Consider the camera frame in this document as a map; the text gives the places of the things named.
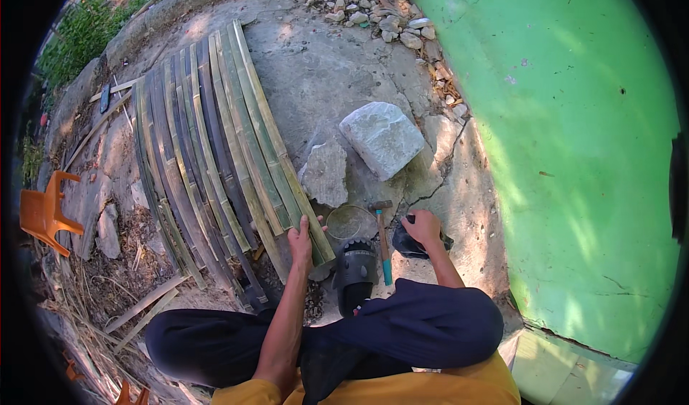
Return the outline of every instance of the metal hammer head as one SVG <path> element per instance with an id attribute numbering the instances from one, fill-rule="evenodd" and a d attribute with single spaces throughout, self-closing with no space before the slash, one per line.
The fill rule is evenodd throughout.
<path id="1" fill-rule="evenodd" d="M 392 208 L 392 201 L 380 201 L 369 203 L 369 211 L 375 211 L 377 209 Z"/>

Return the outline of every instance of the dark blue pants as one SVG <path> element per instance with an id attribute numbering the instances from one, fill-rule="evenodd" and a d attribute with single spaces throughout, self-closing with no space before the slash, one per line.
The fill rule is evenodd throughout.
<path id="1" fill-rule="evenodd" d="M 319 350 L 325 350 L 326 359 L 328 350 L 360 350 L 344 376 L 358 380 L 409 372 L 411 366 L 469 366 L 495 353 L 502 316 L 483 291 L 405 279 L 395 287 L 395 294 L 367 301 L 355 317 L 305 327 L 299 362 Z M 254 375 L 271 318 L 268 311 L 166 311 L 149 323 L 146 346 L 153 363 L 169 376 L 217 388 L 233 386 Z"/>

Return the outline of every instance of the hammer handle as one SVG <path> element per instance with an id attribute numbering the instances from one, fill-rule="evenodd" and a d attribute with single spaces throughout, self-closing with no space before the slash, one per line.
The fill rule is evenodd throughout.
<path id="1" fill-rule="evenodd" d="M 385 223 L 383 222 L 383 211 L 375 210 L 378 220 L 378 234 L 380 235 L 380 254 L 383 259 L 383 278 L 385 285 L 392 285 L 392 265 L 390 264 L 390 250 L 387 247 L 387 235 L 385 234 Z"/>

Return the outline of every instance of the black plastic bag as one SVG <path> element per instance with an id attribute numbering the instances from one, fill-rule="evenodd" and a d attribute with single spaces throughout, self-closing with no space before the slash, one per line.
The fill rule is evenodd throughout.
<path id="1" fill-rule="evenodd" d="M 407 220 L 414 224 L 416 217 L 407 215 Z M 440 230 L 440 240 L 445 245 L 445 251 L 450 251 L 455 241 Z M 428 260 L 428 253 L 423 245 L 419 244 L 417 240 L 409 236 L 407 230 L 401 222 L 397 224 L 395 233 L 392 235 L 392 246 L 406 258 L 422 258 Z"/>

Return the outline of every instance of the hand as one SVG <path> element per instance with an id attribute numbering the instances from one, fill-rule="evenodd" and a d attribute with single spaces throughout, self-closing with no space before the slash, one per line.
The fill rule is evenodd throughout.
<path id="1" fill-rule="evenodd" d="M 323 221 L 323 216 L 318 216 L 318 221 Z M 311 263 L 311 237 L 309 236 L 309 217 L 303 215 L 299 222 L 299 230 L 292 227 L 287 232 L 289 251 L 292 253 L 293 264 Z"/>
<path id="2" fill-rule="evenodd" d="M 409 236 L 424 247 L 440 240 L 441 223 L 438 217 L 425 209 L 412 209 L 409 214 L 416 217 L 414 224 L 411 224 L 406 216 L 402 219 L 402 226 L 407 230 Z"/>

